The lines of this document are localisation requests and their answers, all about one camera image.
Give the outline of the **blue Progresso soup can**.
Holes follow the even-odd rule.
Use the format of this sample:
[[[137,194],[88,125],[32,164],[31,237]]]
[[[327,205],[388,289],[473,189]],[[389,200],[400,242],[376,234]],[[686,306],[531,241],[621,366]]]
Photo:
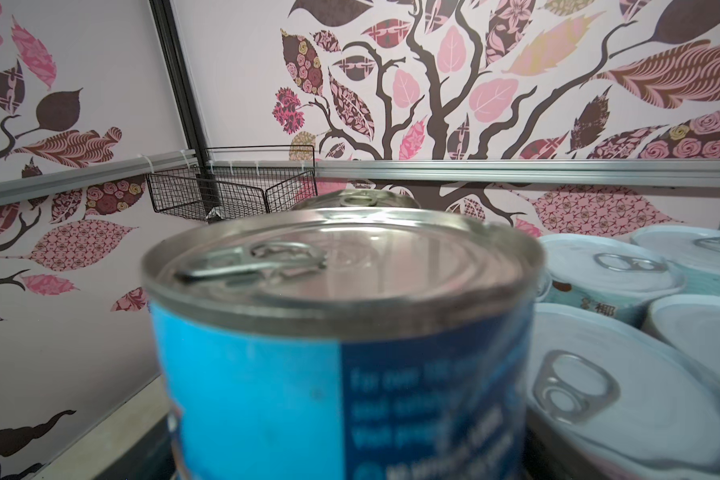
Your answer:
[[[182,479],[515,479],[539,241],[409,208],[198,227],[141,261]]]

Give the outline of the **light blue label can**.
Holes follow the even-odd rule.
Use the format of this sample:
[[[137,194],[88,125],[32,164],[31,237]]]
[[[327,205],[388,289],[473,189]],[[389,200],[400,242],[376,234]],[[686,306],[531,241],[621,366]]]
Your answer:
[[[720,230],[654,225],[636,230],[630,241],[680,269],[686,276],[684,293],[720,296]]]

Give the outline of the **dark grey label can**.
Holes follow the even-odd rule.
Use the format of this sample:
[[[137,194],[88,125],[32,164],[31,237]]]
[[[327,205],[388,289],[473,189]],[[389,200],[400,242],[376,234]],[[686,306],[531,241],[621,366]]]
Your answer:
[[[420,204],[412,197],[390,191],[373,189],[347,189],[308,198],[294,205],[291,210],[322,208],[413,208]]]

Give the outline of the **grey blue label can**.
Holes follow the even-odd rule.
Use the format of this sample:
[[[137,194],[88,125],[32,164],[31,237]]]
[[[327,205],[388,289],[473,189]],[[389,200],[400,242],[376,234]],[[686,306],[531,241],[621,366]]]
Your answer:
[[[539,239],[546,254],[545,303],[606,316],[635,328],[650,304],[679,294],[686,276],[648,249],[619,240],[577,234]]]

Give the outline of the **grey metal cabinet box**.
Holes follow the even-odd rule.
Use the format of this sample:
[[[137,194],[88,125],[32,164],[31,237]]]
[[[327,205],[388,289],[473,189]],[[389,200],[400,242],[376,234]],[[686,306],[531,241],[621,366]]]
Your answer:
[[[100,421],[34,479],[95,479],[137,446],[158,425],[165,425],[169,402],[158,375]]]

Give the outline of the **aluminium rail back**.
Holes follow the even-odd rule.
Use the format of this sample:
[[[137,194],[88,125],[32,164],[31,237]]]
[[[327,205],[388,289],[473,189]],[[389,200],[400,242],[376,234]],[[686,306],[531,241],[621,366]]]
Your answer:
[[[406,181],[720,188],[720,160],[273,161],[216,160],[223,167],[312,167],[318,177]]]

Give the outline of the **aluminium rail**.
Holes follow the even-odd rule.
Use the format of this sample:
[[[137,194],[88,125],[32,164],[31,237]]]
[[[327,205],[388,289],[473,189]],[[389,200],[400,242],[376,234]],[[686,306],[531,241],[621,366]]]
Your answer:
[[[318,177],[406,181],[720,188],[720,160],[273,161],[216,160],[223,167],[312,167]]]
[[[194,150],[179,150],[0,183],[0,206],[135,175],[197,164]]]

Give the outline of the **aluminium rail left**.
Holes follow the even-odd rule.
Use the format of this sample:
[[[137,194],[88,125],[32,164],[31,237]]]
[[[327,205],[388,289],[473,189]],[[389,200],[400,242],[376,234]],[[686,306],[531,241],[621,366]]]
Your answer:
[[[0,206],[135,175],[197,164],[194,150],[179,150],[0,183]]]

